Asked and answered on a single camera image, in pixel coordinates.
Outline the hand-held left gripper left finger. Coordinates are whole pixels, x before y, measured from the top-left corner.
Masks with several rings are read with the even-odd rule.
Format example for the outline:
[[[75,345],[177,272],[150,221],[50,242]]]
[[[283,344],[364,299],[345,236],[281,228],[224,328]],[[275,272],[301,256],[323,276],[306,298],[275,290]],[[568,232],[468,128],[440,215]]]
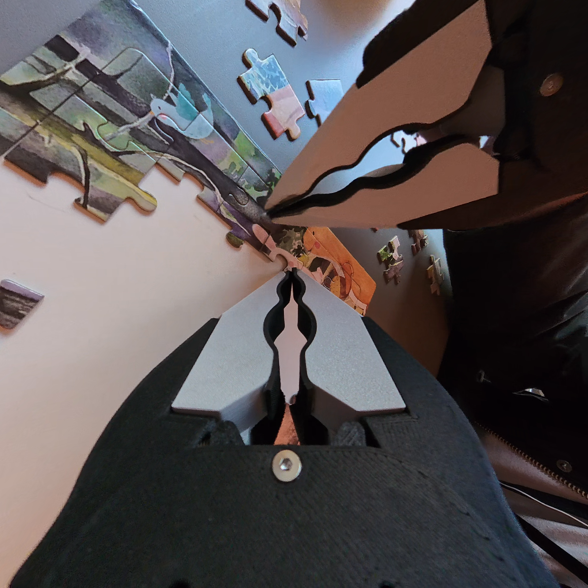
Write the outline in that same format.
[[[275,371],[275,347],[265,325],[273,309],[283,310],[281,272],[222,314],[171,408],[176,413],[232,422],[240,432],[267,414],[263,394]]]

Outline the person's dark jacket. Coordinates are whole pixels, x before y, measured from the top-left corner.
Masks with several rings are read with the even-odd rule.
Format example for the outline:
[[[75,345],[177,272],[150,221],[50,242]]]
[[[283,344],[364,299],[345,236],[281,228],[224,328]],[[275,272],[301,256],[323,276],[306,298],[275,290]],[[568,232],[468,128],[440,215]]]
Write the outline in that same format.
[[[475,423],[587,499],[587,196],[443,237],[453,327],[442,383]]]

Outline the puzzle pieces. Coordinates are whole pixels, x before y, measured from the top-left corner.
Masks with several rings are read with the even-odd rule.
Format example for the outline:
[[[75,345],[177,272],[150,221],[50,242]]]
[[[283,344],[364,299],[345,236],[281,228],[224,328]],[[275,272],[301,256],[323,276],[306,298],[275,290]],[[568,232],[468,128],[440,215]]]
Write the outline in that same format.
[[[280,136],[288,136],[289,141],[295,141],[301,136],[299,121],[306,118],[315,123],[303,123],[303,128],[309,137],[314,134],[315,127],[320,128],[327,120],[327,116],[342,99],[352,82],[359,74],[361,53],[367,44],[367,36],[356,32],[343,36],[329,36],[335,32],[335,9],[343,8],[343,1],[304,1],[305,4],[318,12],[312,16],[319,16],[316,24],[316,34],[310,45],[302,49],[294,49],[288,54],[288,59],[279,60],[269,48],[247,48],[243,53],[244,64],[248,69],[237,81],[250,101],[255,104],[266,102],[268,110],[261,115],[263,124],[275,140]],[[289,42],[293,36],[302,39],[302,28],[296,28],[293,12],[300,10],[301,1],[246,1],[252,11],[263,17],[269,12],[276,14],[280,21],[277,24],[278,33],[284,35]],[[303,77],[308,99],[305,106],[295,90],[302,88]],[[396,132],[390,139],[379,143],[376,151],[381,155],[393,156],[391,163],[401,163],[409,149],[423,143],[418,135],[407,135]],[[239,179],[239,185],[256,201],[260,215],[264,213],[263,206],[267,201],[281,172],[273,164],[268,164],[268,171],[257,171],[249,164],[247,170]],[[283,226],[272,224],[269,228],[262,227],[261,220],[252,220],[251,231],[254,241],[257,239],[263,251],[270,258],[282,256],[288,268],[297,268],[305,272],[330,290],[335,296],[350,305],[357,312],[364,314],[371,301],[376,284],[363,267],[349,253],[349,251],[327,228]],[[394,280],[398,284],[403,256],[398,252],[399,239],[394,236],[382,248],[377,256],[384,264],[384,280],[388,283]]]

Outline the partly assembled jigsaw puzzle board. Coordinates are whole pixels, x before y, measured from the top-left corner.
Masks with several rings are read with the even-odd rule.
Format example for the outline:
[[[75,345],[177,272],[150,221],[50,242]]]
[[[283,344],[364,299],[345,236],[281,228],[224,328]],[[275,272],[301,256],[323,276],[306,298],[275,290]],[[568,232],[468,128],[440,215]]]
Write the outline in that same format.
[[[245,1],[138,1],[251,138],[284,171],[317,130],[273,140],[237,77],[253,47],[274,53],[301,101],[317,77],[355,81],[364,47],[392,6],[302,1],[307,40],[295,47]],[[134,387],[211,316],[281,268],[197,200],[191,178],[159,166],[141,182],[157,209],[125,202],[105,224],[75,206],[78,184],[44,185],[1,163],[1,278],[44,295],[1,334],[1,587],[7,587],[68,498],[104,427]]]

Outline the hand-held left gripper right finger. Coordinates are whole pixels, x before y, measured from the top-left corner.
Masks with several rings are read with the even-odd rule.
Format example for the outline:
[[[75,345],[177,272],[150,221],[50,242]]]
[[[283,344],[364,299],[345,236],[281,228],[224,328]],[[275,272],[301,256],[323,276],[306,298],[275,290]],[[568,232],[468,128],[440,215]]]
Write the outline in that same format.
[[[405,411],[361,315],[305,273],[292,274],[302,317],[310,320],[300,368],[312,416],[336,432],[344,422]]]

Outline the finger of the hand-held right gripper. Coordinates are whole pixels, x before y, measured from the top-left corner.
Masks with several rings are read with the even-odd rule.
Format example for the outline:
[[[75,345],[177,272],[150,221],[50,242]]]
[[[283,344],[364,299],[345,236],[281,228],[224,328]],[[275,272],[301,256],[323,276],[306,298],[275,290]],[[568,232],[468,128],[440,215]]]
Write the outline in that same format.
[[[479,135],[491,133],[485,123],[503,125],[502,113],[476,95],[502,89],[499,75],[484,66],[510,23],[510,1],[415,1],[366,47],[363,71],[283,174],[267,212],[290,198],[317,194],[322,180],[356,168],[398,130],[423,131],[457,119],[453,130],[428,143],[456,137],[477,146]],[[430,215],[510,214],[498,191]]]
[[[447,137],[410,151],[404,165],[377,169],[335,192],[271,205],[278,224],[393,228],[496,195],[499,161],[469,142]]]

